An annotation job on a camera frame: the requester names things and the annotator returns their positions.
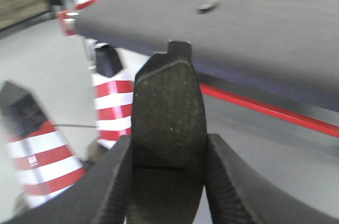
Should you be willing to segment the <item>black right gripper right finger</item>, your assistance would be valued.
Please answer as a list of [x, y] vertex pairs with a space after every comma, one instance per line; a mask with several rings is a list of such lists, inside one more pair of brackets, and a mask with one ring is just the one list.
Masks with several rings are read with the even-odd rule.
[[218, 134], [208, 135], [205, 187], [213, 223], [338, 223], [264, 178]]

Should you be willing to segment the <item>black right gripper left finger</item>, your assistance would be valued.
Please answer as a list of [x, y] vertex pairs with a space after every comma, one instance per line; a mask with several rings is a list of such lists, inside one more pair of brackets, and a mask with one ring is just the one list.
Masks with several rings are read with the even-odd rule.
[[132, 141], [123, 136], [73, 186], [8, 223], [123, 223], [132, 185]]

